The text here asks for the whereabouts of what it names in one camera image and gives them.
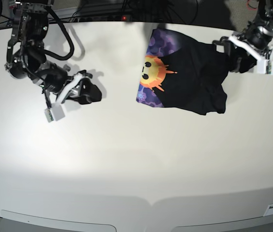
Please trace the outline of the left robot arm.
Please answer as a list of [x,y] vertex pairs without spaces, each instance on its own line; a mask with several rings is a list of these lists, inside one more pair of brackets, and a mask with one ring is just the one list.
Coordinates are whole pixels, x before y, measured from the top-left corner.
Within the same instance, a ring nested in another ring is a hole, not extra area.
[[223,36],[213,44],[223,46],[229,71],[273,75],[273,0],[260,0],[257,14],[242,32]]

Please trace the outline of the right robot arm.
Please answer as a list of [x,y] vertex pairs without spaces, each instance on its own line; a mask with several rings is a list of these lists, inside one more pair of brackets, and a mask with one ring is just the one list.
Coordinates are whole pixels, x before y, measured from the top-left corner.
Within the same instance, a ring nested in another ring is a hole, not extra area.
[[[100,102],[102,92],[91,82],[92,74],[81,70],[69,75],[69,66],[64,68],[50,62],[47,57],[66,61],[74,54],[74,44],[63,22],[53,11],[52,0],[17,0],[11,38],[7,45],[6,71],[15,79],[28,77],[42,88],[48,109],[63,104],[66,100],[80,105]],[[49,29],[48,16],[59,25],[70,50],[60,56],[46,50],[44,38]]]

